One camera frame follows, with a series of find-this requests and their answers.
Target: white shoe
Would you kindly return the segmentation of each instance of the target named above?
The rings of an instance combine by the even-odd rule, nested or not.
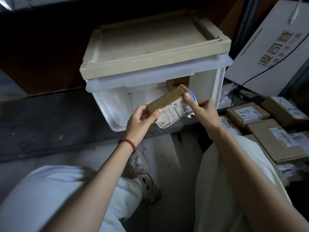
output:
[[[141,154],[141,152],[137,151],[129,158],[129,173],[132,179],[136,178],[140,174],[147,174],[153,184],[152,193],[149,196],[149,198],[146,199],[146,201],[150,204],[156,203],[158,199],[161,197],[161,191],[159,187],[157,186],[154,179],[151,177],[151,175],[148,172],[148,164],[144,158],[144,156]]]

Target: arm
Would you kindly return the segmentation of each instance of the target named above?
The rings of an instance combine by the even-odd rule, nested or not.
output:
[[[149,126],[161,113],[156,110],[149,115],[145,109],[146,105],[139,106],[128,121],[125,138],[131,140],[135,146],[141,142]],[[129,143],[121,142],[82,192],[45,228],[46,231],[99,231],[114,189],[132,151]]]
[[[280,193],[221,124],[212,99],[184,98],[215,143],[230,182],[254,231],[309,231],[309,223]]]

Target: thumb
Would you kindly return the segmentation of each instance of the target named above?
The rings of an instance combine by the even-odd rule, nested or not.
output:
[[[194,112],[199,108],[199,106],[197,105],[197,103],[194,101],[194,99],[191,97],[189,93],[185,93],[183,95],[183,98]]]
[[[161,114],[161,109],[155,110],[147,119],[145,119],[145,123],[149,126],[159,117]]]

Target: fingernail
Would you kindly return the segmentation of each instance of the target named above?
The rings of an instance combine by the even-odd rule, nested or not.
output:
[[[189,93],[185,93],[184,94],[184,98],[190,98],[190,94]]]

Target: floor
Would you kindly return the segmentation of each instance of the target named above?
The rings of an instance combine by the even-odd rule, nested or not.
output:
[[[98,169],[116,144],[56,153],[31,159],[0,163],[0,202],[27,174],[44,165],[75,165]],[[137,150],[149,164],[162,197],[155,205],[142,202],[124,223],[128,232],[192,231],[194,227],[195,180],[202,151],[193,131],[144,139]]]

